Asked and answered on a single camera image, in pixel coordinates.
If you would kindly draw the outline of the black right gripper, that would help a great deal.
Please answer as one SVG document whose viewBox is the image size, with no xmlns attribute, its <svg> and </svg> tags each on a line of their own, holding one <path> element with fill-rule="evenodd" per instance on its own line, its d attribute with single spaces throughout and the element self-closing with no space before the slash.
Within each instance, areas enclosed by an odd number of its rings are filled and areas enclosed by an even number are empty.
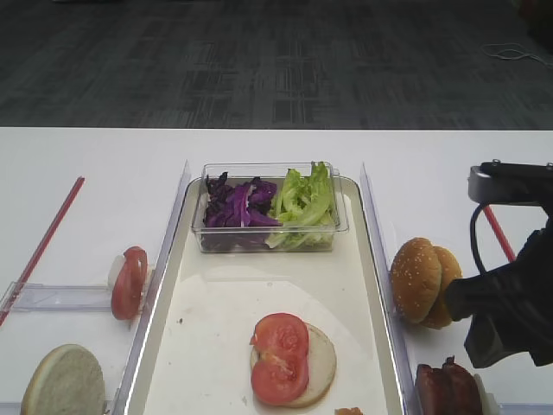
<svg viewBox="0 0 553 415">
<path fill-rule="evenodd" d="M 488 305 L 482 276 L 456 279 L 444 292 L 453 321 L 471 315 L 464 347 L 474 368 L 487 368 L 518 353 L 537 367 L 552 362 L 552 220 L 534 231 L 516 260 L 491 271 L 499 309 L 475 314 Z"/>
</svg>

